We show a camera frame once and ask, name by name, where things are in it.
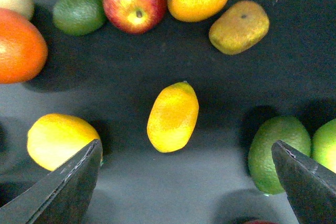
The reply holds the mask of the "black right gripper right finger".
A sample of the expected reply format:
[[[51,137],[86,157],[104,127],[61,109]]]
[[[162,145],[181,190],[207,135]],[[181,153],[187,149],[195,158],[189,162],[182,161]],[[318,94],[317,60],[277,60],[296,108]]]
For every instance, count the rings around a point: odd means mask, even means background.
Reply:
[[[335,173],[284,142],[277,172],[299,223],[335,223]]]

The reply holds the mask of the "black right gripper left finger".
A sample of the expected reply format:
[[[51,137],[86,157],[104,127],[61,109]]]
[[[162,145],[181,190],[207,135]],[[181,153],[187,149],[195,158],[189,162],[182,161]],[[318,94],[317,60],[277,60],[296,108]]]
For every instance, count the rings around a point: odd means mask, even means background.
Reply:
[[[97,183],[102,144],[93,140],[1,207],[1,223],[81,223]]]

